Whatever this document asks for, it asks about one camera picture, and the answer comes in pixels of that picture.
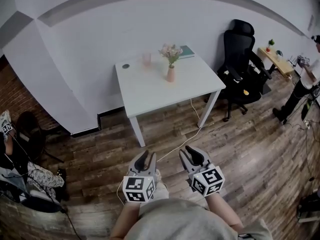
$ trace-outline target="chair armrest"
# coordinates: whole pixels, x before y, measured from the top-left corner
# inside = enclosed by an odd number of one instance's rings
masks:
[[[242,77],[237,73],[237,71],[230,65],[224,65],[225,70],[228,70],[229,73],[236,81],[241,81]]]
[[[253,64],[258,68],[258,70],[260,70],[261,72],[263,72],[269,79],[272,79],[272,76],[269,74],[269,72],[265,69],[265,65],[262,62],[262,60],[258,57],[258,55],[256,55],[253,51],[251,51],[250,53],[250,61],[253,62]]]

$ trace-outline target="brick wall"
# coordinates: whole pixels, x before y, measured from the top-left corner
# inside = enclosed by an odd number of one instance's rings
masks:
[[[5,56],[0,58],[0,114],[9,110],[11,120],[16,122],[24,111],[31,111],[44,130],[59,124],[44,110],[20,81]]]

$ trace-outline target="book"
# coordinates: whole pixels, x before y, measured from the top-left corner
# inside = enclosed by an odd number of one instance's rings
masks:
[[[179,55],[179,60],[195,56],[195,53],[187,45],[180,46],[180,48],[182,53]]]

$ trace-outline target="potted plant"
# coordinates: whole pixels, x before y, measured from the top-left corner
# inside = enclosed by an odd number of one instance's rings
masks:
[[[265,49],[267,53],[270,53],[270,47],[275,44],[275,41],[273,39],[269,40],[268,47]]]
[[[169,61],[169,68],[166,74],[166,80],[170,83],[175,81],[174,63],[178,60],[179,55],[182,54],[182,52],[183,50],[179,46],[176,46],[175,44],[173,45],[164,44],[162,49],[159,50],[159,53],[163,57],[167,58]]]

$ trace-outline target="sneaker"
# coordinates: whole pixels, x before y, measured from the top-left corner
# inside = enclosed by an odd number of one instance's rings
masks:
[[[155,182],[156,183],[162,181],[161,173],[160,173],[160,171],[158,169],[155,170],[154,177],[155,177]]]
[[[272,113],[275,115],[276,118],[279,119],[280,122],[285,120],[284,116],[282,115],[281,110],[274,108],[274,109],[272,109]]]

